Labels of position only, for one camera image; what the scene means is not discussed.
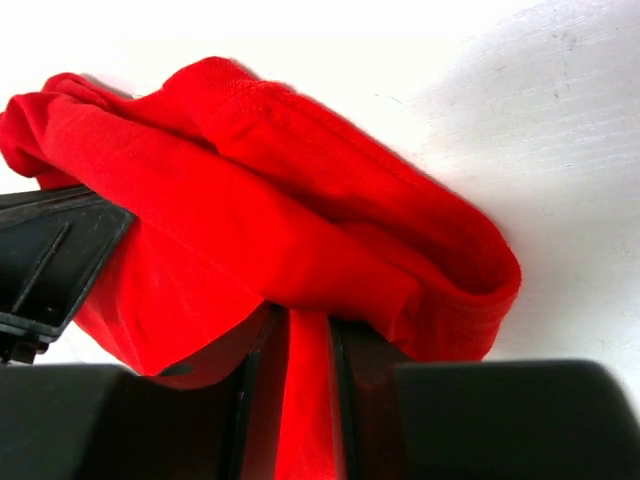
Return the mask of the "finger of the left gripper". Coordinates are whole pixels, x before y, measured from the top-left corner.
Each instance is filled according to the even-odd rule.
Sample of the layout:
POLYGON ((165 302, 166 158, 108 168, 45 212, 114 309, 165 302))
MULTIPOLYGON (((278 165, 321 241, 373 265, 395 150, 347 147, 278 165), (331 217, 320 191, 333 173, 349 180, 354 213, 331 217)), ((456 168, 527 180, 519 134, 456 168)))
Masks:
POLYGON ((57 341, 134 221, 86 187, 1 197, 1 362, 57 341))

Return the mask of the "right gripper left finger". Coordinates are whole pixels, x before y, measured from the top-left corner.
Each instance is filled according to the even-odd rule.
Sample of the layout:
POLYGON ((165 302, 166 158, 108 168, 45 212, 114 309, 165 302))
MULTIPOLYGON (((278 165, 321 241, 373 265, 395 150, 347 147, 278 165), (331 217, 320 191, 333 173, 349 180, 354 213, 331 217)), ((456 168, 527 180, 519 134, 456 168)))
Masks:
POLYGON ((271 479, 289 346, 286 312, 258 309, 224 378, 158 378, 115 365, 5 366, 5 479, 271 479))

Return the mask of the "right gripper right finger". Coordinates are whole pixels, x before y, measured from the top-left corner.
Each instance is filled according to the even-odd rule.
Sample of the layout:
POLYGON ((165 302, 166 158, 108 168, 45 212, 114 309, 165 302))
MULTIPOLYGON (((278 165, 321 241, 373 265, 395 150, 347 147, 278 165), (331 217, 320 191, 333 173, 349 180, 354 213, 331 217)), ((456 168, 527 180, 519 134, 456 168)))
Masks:
POLYGON ((419 363, 330 324, 341 479, 635 479, 639 424, 597 363, 419 363))

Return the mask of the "red t shirt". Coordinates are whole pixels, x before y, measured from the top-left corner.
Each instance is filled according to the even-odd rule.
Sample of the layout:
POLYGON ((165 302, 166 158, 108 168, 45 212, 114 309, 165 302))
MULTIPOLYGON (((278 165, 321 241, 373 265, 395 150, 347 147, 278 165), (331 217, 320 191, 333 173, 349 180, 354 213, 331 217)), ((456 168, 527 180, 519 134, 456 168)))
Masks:
POLYGON ((10 99, 1 152, 136 222, 76 315, 156 375, 268 304, 291 321, 275 475, 333 479, 328 320, 421 362, 476 361, 521 285, 497 227, 351 123, 211 57, 126 99, 74 74, 10 99))

